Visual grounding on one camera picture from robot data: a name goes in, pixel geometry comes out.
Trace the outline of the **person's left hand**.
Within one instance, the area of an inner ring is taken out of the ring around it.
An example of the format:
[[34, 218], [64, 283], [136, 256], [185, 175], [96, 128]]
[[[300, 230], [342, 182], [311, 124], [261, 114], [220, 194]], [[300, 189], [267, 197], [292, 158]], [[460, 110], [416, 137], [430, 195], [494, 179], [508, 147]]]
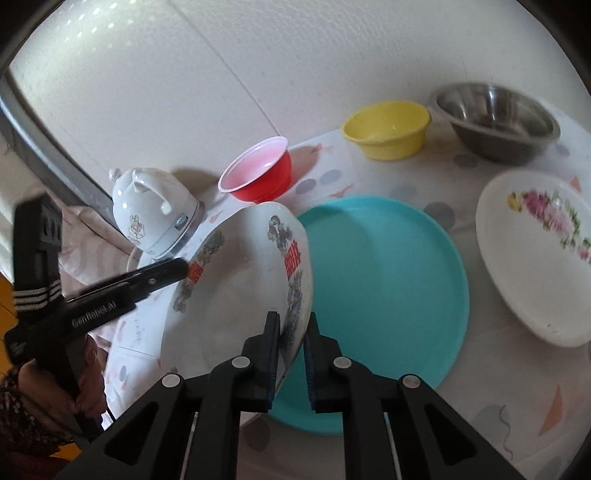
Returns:
[[61, 381], [35, 360], [19, 370], [17, 387], [24, 408], [52, 432], [74, 429], [77, 414], [99, 420], [107, 410], [99, 349], [91, 336], [86, 335], [84, 340], [84, 360], [76, 387]]

